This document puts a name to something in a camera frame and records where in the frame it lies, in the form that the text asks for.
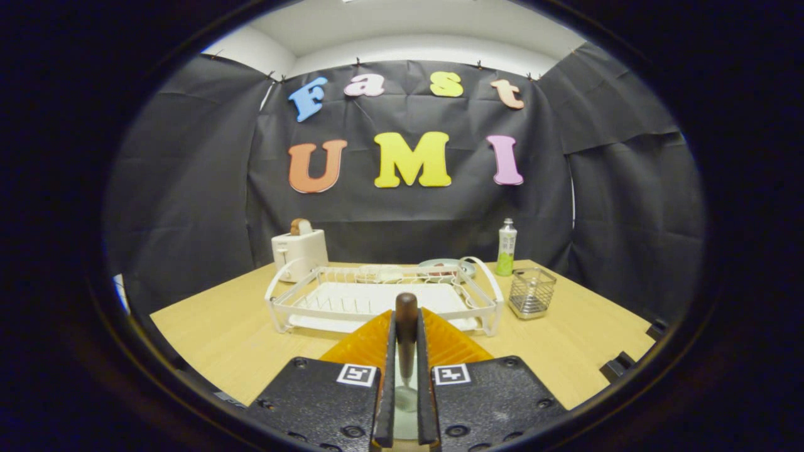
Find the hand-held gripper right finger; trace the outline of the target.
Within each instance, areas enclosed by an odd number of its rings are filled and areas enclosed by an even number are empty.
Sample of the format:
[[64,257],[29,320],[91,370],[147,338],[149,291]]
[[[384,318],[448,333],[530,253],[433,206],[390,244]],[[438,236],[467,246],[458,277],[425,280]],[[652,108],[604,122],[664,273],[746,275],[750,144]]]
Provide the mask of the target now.
[[503,450],[568,414],[521,357],[492,357],[425,308],[416,352],[418,438],[431,451]]

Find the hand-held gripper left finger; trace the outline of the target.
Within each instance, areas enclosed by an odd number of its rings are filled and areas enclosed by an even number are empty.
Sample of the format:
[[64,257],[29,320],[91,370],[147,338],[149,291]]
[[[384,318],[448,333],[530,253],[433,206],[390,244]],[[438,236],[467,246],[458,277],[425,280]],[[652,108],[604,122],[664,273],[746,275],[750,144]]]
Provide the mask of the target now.
[[245,409],[262,428],[327,451],[393,444],[396,315],[389,309],[320,358],[294,357]]

